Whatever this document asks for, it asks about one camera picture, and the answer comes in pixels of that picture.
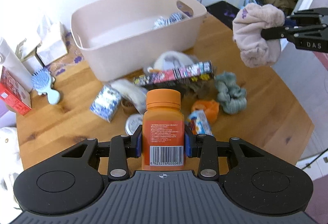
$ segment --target blue hairbrush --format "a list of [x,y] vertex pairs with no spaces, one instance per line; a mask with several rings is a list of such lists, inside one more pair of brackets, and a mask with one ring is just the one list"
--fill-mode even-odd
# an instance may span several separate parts
[[53,87],[52,83],[55,78],[50,75],[47,68],[38,70],[32,75],[32,83],[34,89],[39,95],[48,95],[48,101],[50,104],[55,105],[60,100],[60,94],[58,91],[51,89]]

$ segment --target green scrunchie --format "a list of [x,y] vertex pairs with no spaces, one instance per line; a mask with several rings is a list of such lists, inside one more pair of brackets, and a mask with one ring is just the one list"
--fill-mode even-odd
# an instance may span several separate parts
[[236,75],[224,72],[215,76],[215,87],[218,90],[216,100],[227,114],[236,114],[247,106],[246,89],[236,84]]

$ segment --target orange scrunchie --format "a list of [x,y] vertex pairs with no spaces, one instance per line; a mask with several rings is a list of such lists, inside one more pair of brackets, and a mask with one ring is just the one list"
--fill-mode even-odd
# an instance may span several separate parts
[[219,103],[215,100],[197,100],[191,107],[191,111],[203,110],[209,123],[214,123],[219,113]]

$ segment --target crosshair symbol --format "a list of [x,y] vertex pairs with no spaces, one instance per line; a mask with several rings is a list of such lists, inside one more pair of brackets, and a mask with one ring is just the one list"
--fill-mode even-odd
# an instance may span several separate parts
[[160,175],[158,175],[158,177],[162,178],[162,179],[165,179],[166,177],[168,177],[169,175],[165,174],[165,173],[162,173]]

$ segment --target black cable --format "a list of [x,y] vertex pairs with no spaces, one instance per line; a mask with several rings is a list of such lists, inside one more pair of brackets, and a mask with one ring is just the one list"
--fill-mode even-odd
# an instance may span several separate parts
[[316,161],[319,157],[321,157],[324,153],[326,153],[328,151],[328,148],[326,150],[324,150],[320,155],[318,155],[314,160],[312,160],[309,164],[307,164],[303,169],[306,169],[308,166],[310,166],[314,161]]

